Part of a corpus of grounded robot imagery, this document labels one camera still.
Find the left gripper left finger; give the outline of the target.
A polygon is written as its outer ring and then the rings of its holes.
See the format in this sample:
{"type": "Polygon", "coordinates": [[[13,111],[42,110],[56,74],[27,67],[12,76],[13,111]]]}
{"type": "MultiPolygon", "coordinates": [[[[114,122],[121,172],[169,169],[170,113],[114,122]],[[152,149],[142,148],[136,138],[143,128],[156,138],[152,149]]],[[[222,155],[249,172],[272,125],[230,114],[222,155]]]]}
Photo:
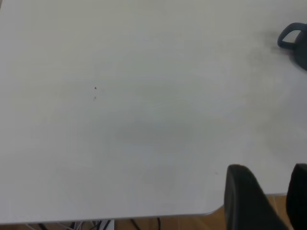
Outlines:
{"type": "Polygon", "coordinates": [[[286,230],[249,168],[227,167],[224,191],[227,230],[286,230]]]}

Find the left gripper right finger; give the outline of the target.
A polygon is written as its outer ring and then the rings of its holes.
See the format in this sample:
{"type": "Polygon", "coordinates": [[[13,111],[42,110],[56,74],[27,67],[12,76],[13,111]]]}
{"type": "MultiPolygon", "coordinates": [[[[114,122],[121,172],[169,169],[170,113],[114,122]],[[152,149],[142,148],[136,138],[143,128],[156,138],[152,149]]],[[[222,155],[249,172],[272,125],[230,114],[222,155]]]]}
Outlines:
{"type": "Polygon", "coordinates": [[[298,163],[291,174],[286,212],[294,230],[307,229],[307,165],[298,163]]]}

